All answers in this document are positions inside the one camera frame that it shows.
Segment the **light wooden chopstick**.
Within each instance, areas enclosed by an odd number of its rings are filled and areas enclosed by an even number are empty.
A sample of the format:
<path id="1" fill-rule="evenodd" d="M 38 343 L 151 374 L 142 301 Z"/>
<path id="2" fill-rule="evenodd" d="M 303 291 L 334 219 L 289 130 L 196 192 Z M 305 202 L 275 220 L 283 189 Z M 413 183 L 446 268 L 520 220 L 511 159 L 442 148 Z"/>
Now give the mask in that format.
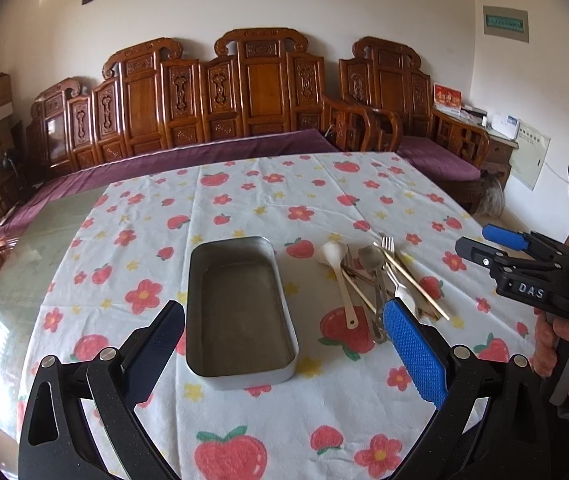
<path id="1" fill-rule="evenodd" d="M 342 275 L 344 276 L 344 280 L 347 281 L 347 284 L 349 284 L 353 288 L 354 292 L 356 292 L 356 295 L 359 298 L 361 298 L 362 302 L 366 305 L 369 311 L 373 314 L 376 314 L 377 313 L 376 307 L 365 295 L 365 292 L 363 292 L 362 289 L 358 286 L 358 284 L 354 280 L 354 276 L 349 272 L 347 272 L 347 269 L 345 268 L 341 268 L 341 271 Z"/>
<path id="2" fill-rule="evenodd" d="M 383 255 L 385 255 L 385 259 L 387 259 L 388 263 L 390 263 L 394 269 L 399 271 L 405 280 L 411 283 L 411 285 L 413 285 L 414 288 L 417 289 L 423 297 L 425 297 L 425 299 L 429 302 L 429 304 L 431 304 L 432 308 L 435 311 L 439 312 L 440 318 L 445 318 L 447 322 L 452 321 L 451 317 L 445 312 L 445 310 L 441 308 L 439 304 L 429 295 L 429 292 L 427 292 L 426 289 L 424 289 L 418 283 L 418 281 L 392 257 L 391 252 L 389 252 L 387 248 L 383 247 L 381 243 L 378 243 L 376 241 L 373 242 L 373 245 L 381 249 L 381 252 Z"/>

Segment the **cream plastic spoon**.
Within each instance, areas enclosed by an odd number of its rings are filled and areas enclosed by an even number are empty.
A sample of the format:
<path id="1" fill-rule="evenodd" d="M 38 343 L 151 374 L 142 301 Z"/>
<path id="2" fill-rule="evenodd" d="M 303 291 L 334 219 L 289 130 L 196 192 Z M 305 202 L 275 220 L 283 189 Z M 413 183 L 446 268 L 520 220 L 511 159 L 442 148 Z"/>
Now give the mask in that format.
<path id="1" fill-rule="evenodd" d="M 340 295 L 343 302 L 345 312 L 345 324 L 349 330 L 355 330 L 358 327 L 358 317 L 353 306 L 353 302 L 349 291 L 347 290 L 347 282 L 344 280 L 342 273 L 342 259 L 347 253 L 344 246 L 335 240 L 329 240 L 323 246 L 319 247 L 316 254 L 316 260 L 330 268 L 335 274 Z"/>

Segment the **grey feather duster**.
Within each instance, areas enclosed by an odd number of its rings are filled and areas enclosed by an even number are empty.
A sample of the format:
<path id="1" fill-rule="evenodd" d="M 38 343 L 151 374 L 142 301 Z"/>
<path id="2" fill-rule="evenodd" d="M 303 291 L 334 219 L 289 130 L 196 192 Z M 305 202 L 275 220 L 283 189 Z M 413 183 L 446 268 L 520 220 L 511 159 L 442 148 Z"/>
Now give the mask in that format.
<path id="1" fill-rule="evenodd" d="M 501 180 L 495 174 L 490 174 L 483 180 L 483 190 L 475 213 L 481 217 L 499 218 L 505 209 L 505 203 Z"/>

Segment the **wooden side table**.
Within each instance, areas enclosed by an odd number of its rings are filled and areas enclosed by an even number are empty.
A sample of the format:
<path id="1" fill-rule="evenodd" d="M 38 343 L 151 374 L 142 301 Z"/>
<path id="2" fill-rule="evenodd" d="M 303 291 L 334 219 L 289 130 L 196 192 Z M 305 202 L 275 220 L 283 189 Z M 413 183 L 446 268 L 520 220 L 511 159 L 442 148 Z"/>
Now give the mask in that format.
<path id="1" fill-rule="evenodd" d="M 508 140 L 499 133 L 487 133 L 490 139 L 489 151 L 480 166 L 483 177 L 495 177 L 501 188 L 505 188 L 511 173 L 510 159 L 519 146 L 514 140 Z"/>

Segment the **rectangular metal tin tray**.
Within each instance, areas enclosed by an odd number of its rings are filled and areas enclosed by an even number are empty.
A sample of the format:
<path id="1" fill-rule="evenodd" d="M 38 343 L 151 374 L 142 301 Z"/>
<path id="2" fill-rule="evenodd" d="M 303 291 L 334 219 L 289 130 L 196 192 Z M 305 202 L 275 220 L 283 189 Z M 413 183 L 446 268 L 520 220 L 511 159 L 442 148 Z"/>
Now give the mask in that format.
<path id="1" fill-rule="evenodd" d="M 193 249 L 186 307 L 186 361 L 216 390 L 281 384 L 300 345 L 274 246 L 263 236 Z"/>

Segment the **white router box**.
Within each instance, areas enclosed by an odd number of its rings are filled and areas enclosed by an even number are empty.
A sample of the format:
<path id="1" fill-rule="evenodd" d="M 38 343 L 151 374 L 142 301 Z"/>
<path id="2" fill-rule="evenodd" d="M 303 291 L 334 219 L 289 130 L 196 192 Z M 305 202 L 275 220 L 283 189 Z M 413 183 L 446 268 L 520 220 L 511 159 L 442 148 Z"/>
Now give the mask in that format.
<path id="1" fill-rule="evenodd" d="M 513 115 L 496 112 L 491 120 L 491 130 L 508 140 L 516 140 L 520 128 L 520 119 Z"/>

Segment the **stainless steel spoon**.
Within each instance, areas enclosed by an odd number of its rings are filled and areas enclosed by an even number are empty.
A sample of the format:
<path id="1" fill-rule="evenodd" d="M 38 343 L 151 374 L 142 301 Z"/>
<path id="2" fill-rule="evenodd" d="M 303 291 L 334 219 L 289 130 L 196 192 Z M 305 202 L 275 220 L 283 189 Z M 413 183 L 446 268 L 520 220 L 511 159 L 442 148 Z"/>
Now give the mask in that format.
<path id="1" fill-rule="evenodd" d="M 387 289 L 383 281 L 382 266 L 385 262 L 380 249 L 373 245 L 367 245 L 358 250 L 359 261 L 373 280 L 373 340 L 377 344 L 383 344 L 387 339 L 387 333 L 383 327 L 382 314 L 387 302 Z"/>

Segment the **stainless steel fork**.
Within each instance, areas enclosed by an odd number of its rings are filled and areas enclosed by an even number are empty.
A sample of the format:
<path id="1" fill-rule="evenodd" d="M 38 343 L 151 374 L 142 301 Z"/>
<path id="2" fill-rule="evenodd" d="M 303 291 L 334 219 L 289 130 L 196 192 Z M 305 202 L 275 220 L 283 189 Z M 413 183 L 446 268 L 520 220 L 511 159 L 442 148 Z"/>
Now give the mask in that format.
<path id="1" fill-rule="evenodd" d="M 354 276 L 354 280 L 356 281 L 356 283 L 362 289 L 363 292 L 365 292 L 365 289 L 363 289 L 363 285 L 368 286 L 371 290 L 375 290 L 373 288 L 373 286 L 375 286 L 375 283 L 373 283 L 373 280 L 371 278 L 368 278 L 367 275 L 362 274 L 362 272 L 359 272 L 356 269 L 355 260 L 352 256 L 350 247 L 347 247 L 347 252 L 345 253 L 345 256 L 342 259 L 341 268 L 347 269 L 347 272 L 349 272 L 350 274 L 352 274 Z"/>

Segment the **strawberry flower print tablecloth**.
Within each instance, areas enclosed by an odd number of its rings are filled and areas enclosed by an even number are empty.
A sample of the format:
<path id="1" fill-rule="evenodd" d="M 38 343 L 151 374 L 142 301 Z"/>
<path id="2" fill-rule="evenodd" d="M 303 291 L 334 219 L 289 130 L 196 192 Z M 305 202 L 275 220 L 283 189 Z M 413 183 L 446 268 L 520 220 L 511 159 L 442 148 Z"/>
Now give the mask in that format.
<path id="1" fill-rule="evenodd" d="M 21 384 L 23 479 L 388 479 L 433 416 L 373 327 L 382 236 L 421 321 L 485 364 L 530 309 L 457 255 L 481 229 L 393 154 L 233 160 L 120 178 L 76 231 Z M 358 292 L 323 258 L 354 263 Z"/>

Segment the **red greeting card box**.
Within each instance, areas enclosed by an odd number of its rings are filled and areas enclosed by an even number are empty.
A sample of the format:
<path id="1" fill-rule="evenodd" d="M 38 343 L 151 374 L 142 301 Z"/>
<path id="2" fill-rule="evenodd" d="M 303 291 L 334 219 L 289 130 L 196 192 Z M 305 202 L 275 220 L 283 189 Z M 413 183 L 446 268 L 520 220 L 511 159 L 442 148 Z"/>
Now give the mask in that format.
<path id="1" fill-rule="evenodd" d="M 463 92 L 434 82 L 433 106 L 438 110 L 445 110 L 445 112 L 458 113 L 463 107 Z"/>

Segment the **purple sofa cushion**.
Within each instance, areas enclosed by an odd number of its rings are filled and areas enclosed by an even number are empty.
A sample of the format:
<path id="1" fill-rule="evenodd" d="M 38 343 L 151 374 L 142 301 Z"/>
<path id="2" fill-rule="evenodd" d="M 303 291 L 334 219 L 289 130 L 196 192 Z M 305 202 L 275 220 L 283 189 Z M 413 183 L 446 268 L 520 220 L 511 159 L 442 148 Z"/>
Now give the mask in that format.
<path id="1" fill-rule="evenodd" d="M 189 145 L 107 162 L 44 183 L 25 205 L 16 208 L 15 213 L 0 226 L 0 240 L 8 242 L 19 238 L 35 220 L 39 211 L 54 200 L 91 191 L 117 181 L 158 174 L 167 170 L 215 164 L 215 162 L 336 151 L 338 149 L 319 131 L 307 129 Z"/>

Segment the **carved wooden long sofa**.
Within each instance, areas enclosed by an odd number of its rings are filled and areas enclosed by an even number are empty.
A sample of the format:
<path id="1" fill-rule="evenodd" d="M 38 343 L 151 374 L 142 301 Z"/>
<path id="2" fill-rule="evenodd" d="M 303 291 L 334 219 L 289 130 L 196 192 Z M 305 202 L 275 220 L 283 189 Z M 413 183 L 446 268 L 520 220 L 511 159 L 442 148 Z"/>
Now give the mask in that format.
<path id="1" fill-rule="evenodd" d="M 117 51 L 88 89 L 65 78 L 40 92 L 22 140 L 35 182 L 134 156 L 214 141 L 316 129 L 343 152 L 379 148 L 365 106 L 326 93 L 325 62 L 293 28 L 238 28 L 215 56 L 185 58 L 161 37 Z"/>

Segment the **grey wall electrical panel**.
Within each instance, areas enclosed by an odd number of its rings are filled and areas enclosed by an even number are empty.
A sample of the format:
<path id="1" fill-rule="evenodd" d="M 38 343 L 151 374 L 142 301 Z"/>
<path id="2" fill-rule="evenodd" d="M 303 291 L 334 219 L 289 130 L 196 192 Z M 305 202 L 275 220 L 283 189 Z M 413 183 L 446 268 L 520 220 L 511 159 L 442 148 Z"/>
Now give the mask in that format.
<path id="1" fill-rule="evenodd" d="M 483 6 L 483 32 L 487 36 L 530 42 L 529 14 L 527 11 Z"/>

